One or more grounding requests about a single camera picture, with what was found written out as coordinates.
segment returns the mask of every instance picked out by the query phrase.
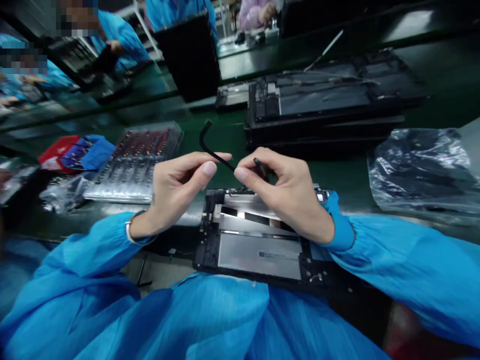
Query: hand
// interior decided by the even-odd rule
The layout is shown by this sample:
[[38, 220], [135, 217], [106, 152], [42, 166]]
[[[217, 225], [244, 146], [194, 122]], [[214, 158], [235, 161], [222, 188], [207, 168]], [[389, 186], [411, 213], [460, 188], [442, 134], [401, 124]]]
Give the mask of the hand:
[[[278, 176], [275, 185], [270, 185], [250, 170], [255, 166], [254, 158], [275, 172]], [[259, 147], [238, 163], [234, 174], [304, 238], [321, 245], [332, 242], [334, 221], [319, 203], [305, 161]]]
[[4, 189], [5, 183], [10, 180], [12, 177], [12, 173], [8, 170], [5, 169], [0, 169], [0, 194], [2, 193], [2, 190]]
[[272, 21], [272, 18], [278, 15], [277, 7], [273, 2], [269, 2], [258, 12], [258, 21], [266, 25]]
[[20, 100], [15, 97], [15, 96], [9, 96], [3, 99], [0, 99], [0, 105], [3, 105], [5, 107], [12, 106], [15, 103], [18, 103]]
[[122, 46], [120, 41], [110, 40], [110, 41], [106, 41], [106, 43], [111, 46], [112, 53], [114, 53], [117, 56], [122, 56], [122, 54], [124, 53], [124, 47]]
[[35, 85], [36, 83], [46, 83], [47, 81], [39, 76], [35, 75], [28, 75], [28, 76], [20, 76], [20, 81], [24, 84]]
[[[227, 161], [232, 158], [229, 153], [216, 154]], [[192, 152], [155, 165], [150, 209], [133, 218], [130, 236], [145, 238], [175, 224], [217, 172], [214, 162], [218, 160], [206, 152]]]

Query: factory floor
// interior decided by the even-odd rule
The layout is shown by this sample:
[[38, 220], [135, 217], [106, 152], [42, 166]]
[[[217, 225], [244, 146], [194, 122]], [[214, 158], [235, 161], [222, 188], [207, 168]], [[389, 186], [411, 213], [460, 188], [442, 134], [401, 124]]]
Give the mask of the factory floor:
[[135, 255], [122, 269], [122, 272], [134, 283], [137, 283], [139, 279], [145, 254], [147, 254], [147, 257], [140, 283], [148, 283], [150, 281], [152, 283], [149, 286], [139, 288], [142, 298], [154, 290], [168, 288], [195, 272], [191, 260], [179, 258], [170, 259], [166, 256], [141, 252]]

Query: plastic bag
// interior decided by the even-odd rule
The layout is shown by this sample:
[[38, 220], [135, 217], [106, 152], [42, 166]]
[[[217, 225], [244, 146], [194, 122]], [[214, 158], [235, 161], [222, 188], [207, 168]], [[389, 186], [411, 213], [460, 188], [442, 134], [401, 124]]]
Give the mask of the plastic bag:
[[43, 209], [65, 214], [79, 207], [85, 201], [84, 191], [91, 183], [95, 173], [84, 172], [57, 183], [50, 183], [39, 195], [43, 200]]
[[371, 193], [383, 211], [477, 225], [480, 183], [456, 129], [397, 129], [368, 154]]

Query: blue smock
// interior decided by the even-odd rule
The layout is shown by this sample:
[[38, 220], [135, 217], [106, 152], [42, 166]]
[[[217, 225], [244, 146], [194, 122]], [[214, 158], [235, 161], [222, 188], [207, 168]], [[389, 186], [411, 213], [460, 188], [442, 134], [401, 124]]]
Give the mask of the blue smock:
[[[27, 43], [17, 39], [14, 36], [0, 33], [0, 46], [4, 49], [14, 48], [26, 48]], [[46, 74], [36, 73], [35, 76], [45, 79], [46, 82], [39, 82], [38, 85], [48, 92], [54, 92], [56, 90], [64, 90], [71, 87], [73, 81], [65, 75], [65, 73], [58, 68], [50, 60], [46, 61]], [[31, 74], [14, 74], [7, 73], [7, 70], [2, 70], [3, 74], [7, 77], [8, 81], [0, 84], [1, 90], [8, 96], [15, 96], [21, 100], [25, 99], [25, 96], [21, 92], [22, 82], [19, 80], [20, 76], [28, 76]]]
[[215, 44], [218, 42], [217, 19], [211, 0], [146, 0], [146, 11], [155, 32], [170, 27], [177, 21], [208, 10], [208, 19]]
[[[479, 349], [480, 247], [397, 218], [342, 216], [337, 200], [326, 206], [333, 259], [429, 331]], [[324, 298], [264, 283], [198, 272], [141, 298], [120, 273], [141, 248], [126, 236], [132, 215], [45, 258], [0, 324], [3, 359], [389, 358]]]
[[[118, 59], [115, 70], [124, 72], [139, 62], [149, 61], [150, 56], [145, 50], [134, 28], [121, 17], [107, 11], [98, 10], [98, 21], [105, 33], [107, 41], [117, 40], [124, 53]], [[96, 51], [100, 54], [107, 44], [100, 36], [90, 36]]]
[[8, 238], [1, 247], [0, 321], [13, 308], [20, 291], [55, 245], [14, 237]]

